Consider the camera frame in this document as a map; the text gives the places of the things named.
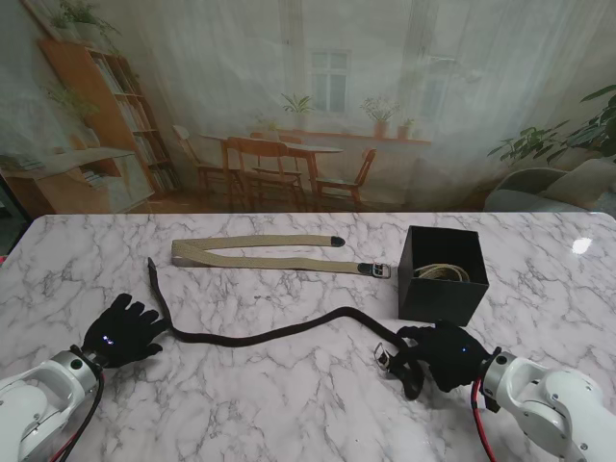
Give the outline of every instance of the black box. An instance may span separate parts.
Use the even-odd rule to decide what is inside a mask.
[[[414,270],[435,263],[457,265],[471,282],[421,279]],[[475,231],[411,226],[398,267],[398,317],[467,325],[490,287]]]

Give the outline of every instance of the gray armchair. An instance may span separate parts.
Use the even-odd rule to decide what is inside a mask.
[[[507,176],[485,201],[485,212],[585,212],[616,182],[616,165],[591,159],[573,171],[527,168]]]

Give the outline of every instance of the red cable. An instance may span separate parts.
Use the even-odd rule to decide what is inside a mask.
[[[475,425],[477,427],[477,432],[479,433],[479,439],[481,440],[481,445],[483,445],[483,448],[485,449],[485,453],[488,455],[490,462],[497,462],[497,458],[492,452],[490,443],[488,443],[488,438],[485,436],[485,431],[483,429],[483,423],[481,422],[481,416],[479,415],[479,409],[477,409],[477,394],[479,392],[480,385],[481,385],[481,379],[478,378],[473,383],[473,389],[471,391],[471,407],[473,408],[473,417],[475,418]]]
[[[62,446],[60,448],[60,450],[58,452],[56,452],[51,459],[49,459],[49,462],[56,462],[62,456],[62,454],[64,453],[64,450],[68,447],[68,445],[70,445],[70,442],[75,439],[75,435],[76,434],[77,433],[73,434],[73,436],[68,438],[68,441],[66,443],[64,443],[64,446]]]

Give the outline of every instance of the wooden chair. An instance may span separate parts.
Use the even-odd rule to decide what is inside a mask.
[[[263,133],[260,133],[260,132],[252,132],[250,134],[250,137],[256,140],[265,139]],[[288,137],[286,135],[279,135],[278,139],[281,140],[282,142],[290,142],[291,144],[303,144],[301,140],[296,137]],[[285,170],[285,175],[295,176],[297,178],[297,183],[299,183],[299,188],[302,190],[302,194],[303,194],[304,189],[303,189],[303,186],[301,185],[301,172],[299,171],[299,163],[297,162],[297,157],[294,156],[293,160],[295,161],[295,170]],[[261,167],[261,157],[257,158],[257,167],[253,167],[252,169],[260,173],[276,174],[278,172],[278,170],[275,170],[275,169],[262,168]]]
[[[359,173],[354,182],[348,182],[345,180],[334,180],[331,178],[317,178],[317,194],[319,197],[337,197],[337,198],[352,198],[355,204],[355,210],[359,211],[363,207],[361,196],[359,195],[359,189],[366,182],[368,176],[368,170],[372,165],[372,161],[376,156],[376,149],[366,148],[362,153],[364,164],[359,169]],[[335,190],[349,191],[350,196],[342,194],[323,194],[323,188],[330,188]]]
[[[193,145],[191,144],[189,137],[191,134],[189,131],[181,125],[173,125],[173,132],[177,137],[178,142],[184,149],[184,153],[191,160],[192,164],[196,168],[198,175],[199,188],[205,190],[205,198],[210,198],[210,182],[226,184],[224,177],[224,170],[222,167],[214,167],[208,164],[203,164],[199,161],[199,158],[194,152]],[[240,178],[240,171],[236,168],[229,168],[229,174],[231,175],[231,202],[233,198],[238,197],[242,202],[244,197],[242,179]]]
[[[285,172],[282,166],[282,158],[289,156],[287,146],[283,142],[229,138],[227,144],[229,149],[234,149],[239,155],[239,174],[244,185],[244,197],[251,211],[254,211],[255,195],[253,194],[253,188],[255,186],[259,205],[263,205],[264,201],[285,202],[284,200],[265,197],[266,193],[274,193],[279,196],[281,192],[284,192],[287,196],[286,202],[291,207],[295,205],[295,208],[299,211],[299,196],[301,196],[304,208],[307,207],[306,196],[298,177],[286,174],[287,172]],[[256,156],[257,159],[261,157],[273,158],[276,161],[277,169],[247,171],[244,156]]]

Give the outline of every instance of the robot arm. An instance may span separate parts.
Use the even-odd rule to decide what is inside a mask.
[[[22,461],[46,445],[64,428],[96,381],[92,369],[70,351],[0,380],[0,462]],[[55,399],[50,400],[40,384]]]
[[[413,345],[386,361],[388,371],[409,359],[424,361],[445,393],[479,379],[487,407],[513,414],[528,438],[550,454],[566,462],[615,459],[616,416],[605,409],[602,390],[590,377],[571,369],[548,370],[500,348],[490,355],[447,321],[402,327],[398,335]]]
[[[29,371],[0,380],[0,462],[21,462],[46,446],[95,388],[103,367],[119,368],[163,350],[152,341],[167,330],[167,322],[156,321],[158,314],[144,311],[140,302],[128,307],[131,299],[128,294],[119,295],[90,326],[83,352],[72,347]]]
[[[599,385],[581,372],[548,370],[501,353],[490,364],[482,393],[511,413],[537,446],[566,462],[604,462],[616,453],[616,416],[603,406]]]

